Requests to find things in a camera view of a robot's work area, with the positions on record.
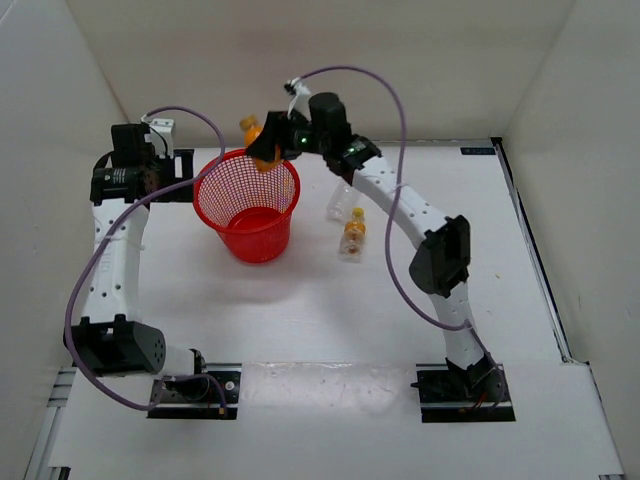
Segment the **clear plastic bottle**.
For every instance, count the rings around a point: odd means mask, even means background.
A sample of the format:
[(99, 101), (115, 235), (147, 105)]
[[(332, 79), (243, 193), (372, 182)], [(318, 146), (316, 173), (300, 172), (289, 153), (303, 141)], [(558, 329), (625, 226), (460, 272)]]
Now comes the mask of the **clear plastic bottle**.
[(326, 218), (331, 221), (346, 222), (356, 206), (359, 192), (340, 179), (326, 207)]

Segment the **clear bottle yellow cap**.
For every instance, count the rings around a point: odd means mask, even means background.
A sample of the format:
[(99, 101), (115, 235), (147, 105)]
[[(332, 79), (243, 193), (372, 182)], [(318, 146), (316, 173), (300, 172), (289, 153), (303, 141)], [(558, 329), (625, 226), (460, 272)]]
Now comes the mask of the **clear bottle yellow cap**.
[(344, 225), (339, 244), (339, 253), (346, 260), (360, 259), (366, 239), (365, 211), (360, 207), (352, 209), (351, 217)]

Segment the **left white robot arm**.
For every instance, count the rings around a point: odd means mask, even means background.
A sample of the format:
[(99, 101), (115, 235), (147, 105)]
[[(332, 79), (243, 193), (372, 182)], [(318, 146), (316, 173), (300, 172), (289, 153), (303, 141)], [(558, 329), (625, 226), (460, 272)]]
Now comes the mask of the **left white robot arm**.
[(149, 209), (141, 206), (116, 221), (135, 201), (192, 178), (194, 153), (174, 148), (174, 131), (171, 119), (112, 126), (113, 149), (94, 166), (90, 190), (95, 246), (102, 253), (71, 334), (95, 376), (171, 376), (178, 392), (198, 400), (210, 386), (201, 354), (168, 345), (159, 329), (142, 321), (139, 267)]

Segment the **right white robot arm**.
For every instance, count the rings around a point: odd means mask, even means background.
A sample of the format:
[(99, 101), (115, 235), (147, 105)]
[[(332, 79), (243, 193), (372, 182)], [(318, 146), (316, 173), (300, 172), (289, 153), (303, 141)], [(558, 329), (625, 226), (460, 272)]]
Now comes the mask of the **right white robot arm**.
[(303, 153), (319, 155), (332, 173), (379, 206), (388, 226), (398, 226), (415, 249), (409, 276), (436, 315), (410, 307), (444, 334), (450, 390), (464, 400), (501, 390), (500, 370), (479, 338), (469, 304), (468, 220), (445, 215), (404, 185), (401, 166), (392, 166), (371, 140), (353, 132), (336, 94), (315, 94), (308, 106), (308, 114), (295, 108), (269, 112), (264, 125), (249, 135), (247, 154), (261, 168)]

